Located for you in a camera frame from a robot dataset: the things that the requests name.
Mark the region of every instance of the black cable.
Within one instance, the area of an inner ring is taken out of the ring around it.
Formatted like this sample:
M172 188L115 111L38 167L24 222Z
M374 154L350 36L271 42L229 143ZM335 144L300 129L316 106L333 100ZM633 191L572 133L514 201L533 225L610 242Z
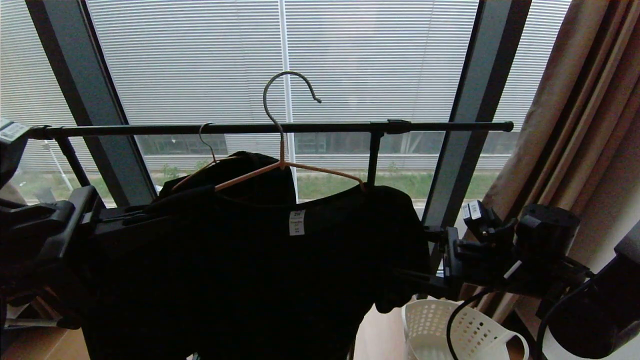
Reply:
M558 302L556 302L555 305L551 307L551 309L549 309L545 317L542 318L542 321L540 322L540 326L538 327L538 336L536 337L536 351L533 354L534 360L542 360L544 358L542 354L542 344L545 340L545 332L547 330L547 326L549 325L549 319L551 318L551 315L556 310L558 310L558 308L560 308L562 304L567 302L572 297L576 296L576 294L586 290L589 286L591 286L591 280L585 282L584 284L580 285L579 288L577 288L576 290L573 290L567 296L561 298Z
M458 305L458 307L456 307L456 309L451 313L451 316L449 317L449 321L447 322L447 345L449 346L449 351L451 352L451 356L453 357L453 360L458 360L458 357L456 356L456 352L453 350L453 344L451 343L451 326L453 325L454 318L460 311L462 311L462 309L467 307L469 304L492 292L493 292L492 288L486 288L480 291L479 293L465 300L462 304Z

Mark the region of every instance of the hanger hook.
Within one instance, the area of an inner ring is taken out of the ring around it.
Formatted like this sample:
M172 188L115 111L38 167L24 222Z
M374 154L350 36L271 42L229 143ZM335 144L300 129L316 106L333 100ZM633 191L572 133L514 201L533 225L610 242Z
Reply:
M213 125L212 122L206 122L204 124L202 124L202 126L200 126L200 130L198 130L198 137L200 138L200 141L205 144L209 150L211 150L211 157L213 157L213 162L217 163L218 161L216 160L216 155L213 153L213 147L211 147L211 145L209 145L206 141L204 141L204 139L202 138L202 129L204 129L205 126L207 125Z
M316 92L314 91L314 87L311 86L311 83L309 82L309 80L303 75L300 74L299 72L295 72L295 71L283 71L283 72L279 72L278 74L275 74L268 82L267 85L264 86L264 90L262 91L262 105L264 107L264 112L267 114L267 116L269 117L269 119L271 119L271 121L275 124L275 126L278 128L278 131L280 132L280 163L282 164L280 168L284 168L284 130L282 129L282 126L280 125L280 123L273 118L273 116L271 115L271 113L269 112L269 106L267 105L267 92L269 91L269 87L271 86L271 84L273 84L273 82L279 78L280 76L283 75L295 75L298 76L300 79L304 80L305 83L307 84L307 87L309 88L309 92L311 92L311 96L314 98L315 101L317 101L318 103L321 103L322 100L320 100L320 98L318 98L316 96Z

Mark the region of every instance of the curtain fold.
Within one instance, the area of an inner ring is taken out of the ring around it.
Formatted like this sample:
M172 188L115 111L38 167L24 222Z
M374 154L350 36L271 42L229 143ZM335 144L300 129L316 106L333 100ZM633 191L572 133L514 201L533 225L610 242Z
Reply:
M638 0L571 3L516 149L485 206L502 218L532 203L580 216L640 106L639 15ZM517 298L494 294L479 308L501 322Z

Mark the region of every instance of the clothes hanger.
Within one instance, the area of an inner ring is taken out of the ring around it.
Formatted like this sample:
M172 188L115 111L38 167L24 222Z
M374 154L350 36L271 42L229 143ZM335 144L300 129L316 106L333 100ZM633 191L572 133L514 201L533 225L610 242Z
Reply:
M271 113L269 112L269 107L267 106L267 92L269 91L269 87L271 86L271 84L280 76L283 75L295 75L298 76L299 78L301 78L302 80L305 81L305 83L307 84L307 87L309 88L309 92L311 92L311 96L314 98L315 101L317 101L318 103L322 102L322 100L318 99L316 97L316 93L314 92L314 88L311 86L311 83L309 82L309 80L307 80L307 78L303 75L300 74L299 72L295 72L295 71L283 71L283 72L279 72L278 74L276 74L275 76L273 76L268 82L267 85L265 85L264 87L264 91L262 91L262 105L264 107L264 112L267 114L267 116L269 117L269 119L271 119L271 121L275 124L275 126L278 128L278 131L280 132L280 160L274 164L271 164L269 166L260 168L258 170L252 171L248 174L242 175L240 177L237 177L235 179L226 181L224 183L219 184L218 186L216 186L216 191L222 190L224 188L228 188L229 186L235 185L237 183L241 183L247 179L251 179L252 177L258 176L260 174L263 174L267 171L271 171L275 168L281 168L284 169L287 166L290 167L295 167L295 168L303 168L305 170L311 170L311 171L317 171L317 172L324 172L326 174L333 174L333 175L338 175L338 176L342 176L342 177L347 177L349 179L353 179L355 181L358 181L358 183L360 183L360 188L362 189L362 191L365 191L365 185L364 182L356 176L353 175L349 175L343 172L339 172L339 171L334 171L334 170L329 170L329 169L325 169L325 168L319 168L319 167L311 167L308 165L303 165L303 164L297 164L297 163L290 163L288 161L285 161L284 158L284 130L282 129L282 126L280 125L280 123L278 123L276 121L276 119L273 118L273 116L271 116Z
M209 150L211 150L211 157L213 158L213 160L210 163L206 164L205 166L203 166L203 167L199 168L198 170L196 170L195 172L193 172L191 175L189 175L189 176L185 177L184 179L182 179L182 181L180 181L179 183L175 184L173 186L173 188L171 188L171 191L174 191L179 186L181 186L184 183L188 182L192 177L194 177L197 174L203 172L205 169L211 167L211 165L216 164L216 163L218 163L220 161L223 161L223 160L234 159L234 158L237 157L237 156L229 156L227 158L222 158L220 160L216 159L216 154L213 151L213 147L211 145L209 145L206 141L204 141L204 139L202 138L202 129L204 129L204 127L207 126L207 125L213 125L213 123L212 122L206 122L206 123L202 124L202 126L200 126L200 129L198 130L198 137L200 138L200 141L203 144L205 144L209 148Z

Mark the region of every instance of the grass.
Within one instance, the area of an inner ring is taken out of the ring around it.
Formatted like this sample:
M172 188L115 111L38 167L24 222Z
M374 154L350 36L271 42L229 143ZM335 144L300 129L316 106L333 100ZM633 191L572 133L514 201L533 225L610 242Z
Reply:
M179 171L177 168L165 167L162 172L152 174L152 179L156 185L162 186L165 181L175 179L187 173L188 172ZM353 175L361 179L367 177L364 173L355 172ZM469 185L465 198L482 199L497 175L497 172L476 172L471 179L471 184ZM74 188L79 187L79 183L73 174L67 174L67 178ZM96 187L103 199L112 199L100 175L90 174L89 180L91 184ZM379 173L376 177L376 184L391 186L402 190L413 199L424 200L427 197L432 180L432 172L400 172L391 169L387 172ZM58 200L67 199L71 194L60 173L26 172L14 175L11 182L26 199L36 199L36 194L46 188L50 188ZM326 197L351 188L354 185L356 185L356 183L353 180L345 177L298 172L298 193L301 199Z

